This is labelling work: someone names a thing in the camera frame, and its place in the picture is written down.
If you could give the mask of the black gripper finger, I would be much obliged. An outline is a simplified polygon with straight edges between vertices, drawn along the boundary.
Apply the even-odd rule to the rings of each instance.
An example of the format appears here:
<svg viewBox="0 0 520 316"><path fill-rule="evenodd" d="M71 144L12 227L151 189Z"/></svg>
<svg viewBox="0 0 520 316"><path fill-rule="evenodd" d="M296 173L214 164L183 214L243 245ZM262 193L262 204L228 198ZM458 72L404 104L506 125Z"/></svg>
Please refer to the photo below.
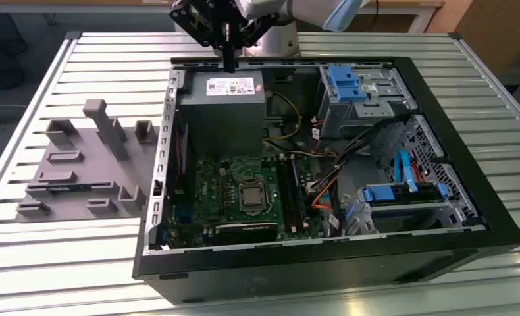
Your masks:
<svg viewBox="0 0 520 316"><path fill-rule="evenodd" d="M168 15L203 47L214 48L216 55L223 59L223 69L228 72L228 44L222 17L203 18L190 1L175 1Z"/></svg>
<svg viewBox="0 0 520 316"><path fill-rule="evenodd" d="M278 14L268 14L248 21L242 16L235 16L228 23L228 72L235 73L240 55L239 50L250 48L267 33L279 20Z"/></svg>

